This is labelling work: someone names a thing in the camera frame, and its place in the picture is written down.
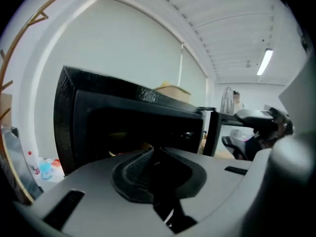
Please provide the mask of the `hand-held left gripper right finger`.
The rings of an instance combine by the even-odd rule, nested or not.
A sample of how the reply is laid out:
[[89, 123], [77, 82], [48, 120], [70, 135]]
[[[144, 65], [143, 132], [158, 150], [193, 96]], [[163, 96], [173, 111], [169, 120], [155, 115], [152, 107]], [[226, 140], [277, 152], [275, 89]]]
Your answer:
[[174, 148], [163, 149], [185, 165], [193, 162], [205, 176], [191, 174], [198, 187], [186, 183], [195, 192], [180, 200], [185, 219], [193, 225], [186, 231], [246, 231], [246, 215], [257, 196], [257, 161], [221, 159], [193, 154]]

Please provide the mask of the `clear bottle with red cap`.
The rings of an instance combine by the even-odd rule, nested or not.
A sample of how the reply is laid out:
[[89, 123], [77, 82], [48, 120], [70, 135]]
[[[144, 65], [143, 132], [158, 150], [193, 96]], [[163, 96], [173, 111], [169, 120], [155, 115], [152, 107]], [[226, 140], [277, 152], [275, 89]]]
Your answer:
[[40, 169], [39, 169], [39, 166], [38, 166], [37, 157], [31, 151], [28, 151], [27, 161], [28, 161], [28, 164], [29, 164], [30, 168], [34, 172], [34, 174], [35, 175], [40, 174]]

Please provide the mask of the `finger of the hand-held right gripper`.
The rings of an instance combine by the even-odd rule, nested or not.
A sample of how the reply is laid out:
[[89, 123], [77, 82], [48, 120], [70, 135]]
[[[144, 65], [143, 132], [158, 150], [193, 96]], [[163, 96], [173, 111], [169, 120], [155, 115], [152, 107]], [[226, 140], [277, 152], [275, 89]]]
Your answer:
[[270, 111], [242, 109], [237, 111], [234, 117], [244, 126], [259, 132], [277, 131], [277, 124]]

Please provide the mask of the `blue plastic bag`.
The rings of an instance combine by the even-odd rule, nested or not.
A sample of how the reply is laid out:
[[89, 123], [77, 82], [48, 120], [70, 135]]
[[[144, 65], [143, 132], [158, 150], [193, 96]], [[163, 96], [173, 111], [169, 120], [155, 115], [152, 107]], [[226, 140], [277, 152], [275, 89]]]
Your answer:
[[43, 180], [49, 180], [50, 178], [52, 178], [54, 169], [51, 163], [41, 162], [39, 164], [39, 170], [40, 170], [41, 178]]

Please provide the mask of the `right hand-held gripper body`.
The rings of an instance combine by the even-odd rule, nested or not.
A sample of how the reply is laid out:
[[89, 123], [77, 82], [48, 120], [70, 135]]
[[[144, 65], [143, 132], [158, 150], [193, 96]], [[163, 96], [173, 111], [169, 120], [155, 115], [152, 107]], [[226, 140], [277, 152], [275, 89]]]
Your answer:
[[293, 123], [286, 112], [274, 107], [270, 107], [269, 112], [273, 117], [273, 123], [277, 125], [277, 130], [253, 130], [254, 137], [262, 149], [272, 148], [279, 139], [292, 135], [294, 130]]

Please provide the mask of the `plastic-wrapped picture frame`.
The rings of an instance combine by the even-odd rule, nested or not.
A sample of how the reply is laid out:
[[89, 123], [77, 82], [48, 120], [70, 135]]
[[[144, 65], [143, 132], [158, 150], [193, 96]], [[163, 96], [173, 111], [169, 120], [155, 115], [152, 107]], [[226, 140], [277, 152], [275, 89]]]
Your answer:
[[0, 169], [13, 189], [15, 199], [31, 205], [43, 190], [37, 185], [25, 160], [17, 128], [1, 128]]

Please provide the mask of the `wooden coat rack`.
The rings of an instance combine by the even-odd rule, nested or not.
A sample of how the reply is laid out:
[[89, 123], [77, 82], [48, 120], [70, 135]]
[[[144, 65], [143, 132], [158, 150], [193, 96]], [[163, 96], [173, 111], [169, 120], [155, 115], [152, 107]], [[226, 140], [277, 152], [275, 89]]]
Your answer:
[[[45, 9], [47, 9], [51, 4], [53, 4], [57, 0], [48, 0], [45, 2], [23, 25], [20, 29], [16, 37], [13, 39], [11, 45], [8, 48], [7, 53], [4, 53], [3, 50], [0, 50], [0, 55], [3, 59], [2, 66], [0, 68], [0, 101], [2, 92], [7, 89], [9, 86], [13, 84], [13, 81], [10, 80], [7, 83], [4, 82], [5, 73], [7, 71], [7, 67], [12, 58], [13, 52], [17, 47], [19, 41], [22, 36], [26, 33], [26, 31], [34, 24], [47, 20], [49, 17], [45, 14]], [[11, 111], [11, 108], [8, 107], [4, 110], [4, 112], [0, 113], [0, 124], [3, 118]], [[3, 171], [6, 179], [8, 180], [8, 184], [10, 188], [13, 190], [13, 194], [18, 202], [22, 204], [31, 205], [34, 202], [34, 199], [27, 191], [26, 187], [22, 183], [12, 161], [12, 158], [7, 150], [4, 136], [1, 132], [0, 128], [0, 170]]]

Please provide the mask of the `brown cardboard sheet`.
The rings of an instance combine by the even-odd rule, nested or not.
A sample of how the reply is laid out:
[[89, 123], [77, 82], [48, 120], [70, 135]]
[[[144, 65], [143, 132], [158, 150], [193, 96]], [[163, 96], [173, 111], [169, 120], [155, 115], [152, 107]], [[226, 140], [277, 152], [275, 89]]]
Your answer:
[[11, 122], [12, 95], [1, 93], [0, 95], [0, 125], [6, 128], [12, 127]]

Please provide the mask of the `black standing fan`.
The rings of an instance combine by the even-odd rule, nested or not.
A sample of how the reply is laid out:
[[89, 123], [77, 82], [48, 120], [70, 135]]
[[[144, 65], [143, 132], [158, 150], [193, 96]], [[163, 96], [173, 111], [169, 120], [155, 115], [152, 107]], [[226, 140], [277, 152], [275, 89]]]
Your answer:
[[224, 114], [232, 115], [234, 113], [234, 99], [233, 99], [234, 91], [227, 87], [225, 88], [221, 104], [220, 104], [220, 112]]

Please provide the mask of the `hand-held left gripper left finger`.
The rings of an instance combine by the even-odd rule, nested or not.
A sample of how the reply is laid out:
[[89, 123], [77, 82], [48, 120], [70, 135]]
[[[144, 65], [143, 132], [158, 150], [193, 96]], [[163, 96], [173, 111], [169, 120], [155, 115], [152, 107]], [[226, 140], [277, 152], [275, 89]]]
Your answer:
[[129, 202], [112, 186], [113, 169], [139, 154], [88, 163], [31, 206], [13, 205], [40, 237], [172, 237], [151, 204]]

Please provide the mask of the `long ceiling light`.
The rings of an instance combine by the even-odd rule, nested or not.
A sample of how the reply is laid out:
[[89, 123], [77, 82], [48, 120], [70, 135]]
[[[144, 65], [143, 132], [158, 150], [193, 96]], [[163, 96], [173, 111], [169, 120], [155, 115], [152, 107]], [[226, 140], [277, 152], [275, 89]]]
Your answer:
[[264, 73], [265, 69], [267, 68], [267, 66], [271, 60], [273, 52], [274, 51], [272, 49], [269, 49], [269, 48], [265, 50], [265, 54], [263, 56], [261, 65], [260, 65], [258, 72], [257, 72], [258, 76], [261, 76]]

